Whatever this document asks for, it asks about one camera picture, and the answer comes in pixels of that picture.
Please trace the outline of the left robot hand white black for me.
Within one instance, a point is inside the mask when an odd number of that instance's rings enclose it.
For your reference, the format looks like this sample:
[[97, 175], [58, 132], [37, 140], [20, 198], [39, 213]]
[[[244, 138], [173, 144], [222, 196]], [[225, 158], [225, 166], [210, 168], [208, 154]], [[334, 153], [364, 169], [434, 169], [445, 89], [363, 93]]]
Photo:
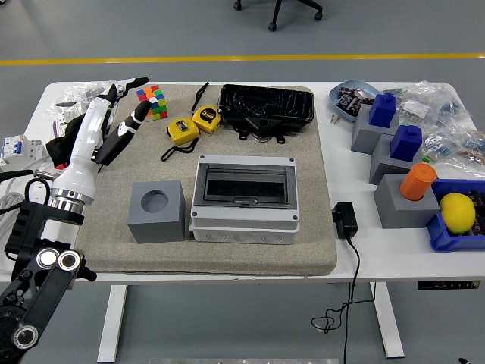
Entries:
[[128, 146], [151, 109], [151, 103], [141, 102], [116, 130], [107, 134], [111, 110], [131, 89], [148, 81], [146, 77], [117, 81], [89, 103], [74, 139], [68, 166], [52, 182], [50, 206], [72, 203], [84, 207], [92, 203], [99, 168], [111, 164]]

